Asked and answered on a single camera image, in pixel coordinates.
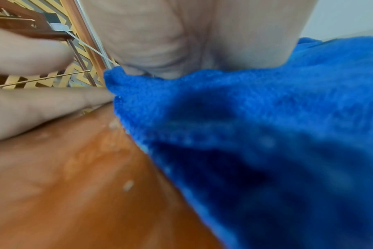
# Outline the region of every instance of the wall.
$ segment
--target wall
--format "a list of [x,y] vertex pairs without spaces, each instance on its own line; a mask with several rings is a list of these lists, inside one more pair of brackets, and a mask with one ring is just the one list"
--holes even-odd
[[302,36],[330,39],[373,34],[373,0],[319,0]]

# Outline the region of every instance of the orange leather surface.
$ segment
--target orange leather surface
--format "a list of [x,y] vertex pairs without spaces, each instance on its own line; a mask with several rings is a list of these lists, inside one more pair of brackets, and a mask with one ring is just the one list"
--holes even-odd
[[0,142],[0,248],[221,246],[107,105]]

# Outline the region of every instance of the blue cloth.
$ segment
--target blue cloth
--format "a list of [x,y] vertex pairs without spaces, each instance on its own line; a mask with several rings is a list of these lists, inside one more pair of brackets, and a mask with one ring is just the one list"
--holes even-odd
[[373,248],[373,37],[301,39],[275,69],[105,79],[227,248]]

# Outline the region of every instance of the human hand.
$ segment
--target human hand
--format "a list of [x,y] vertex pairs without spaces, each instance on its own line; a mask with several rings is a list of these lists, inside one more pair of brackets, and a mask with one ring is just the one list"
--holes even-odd
[[[60,42],[0,30],[0,74],[40,75],[66,68],[73,53]],[[0,140],[86,107],[105,104],[104,88],[0,89]]]
[[174,79],[200,69],[283,64],[317,0],[84,0],[129,74]]

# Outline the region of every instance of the terry cloth fabric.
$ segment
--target terry cloth fabric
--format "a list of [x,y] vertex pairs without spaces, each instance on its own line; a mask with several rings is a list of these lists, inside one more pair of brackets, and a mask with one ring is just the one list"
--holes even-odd
[[225,247],[373,248],[373,37],[301,39],[275,69],[105,79]]

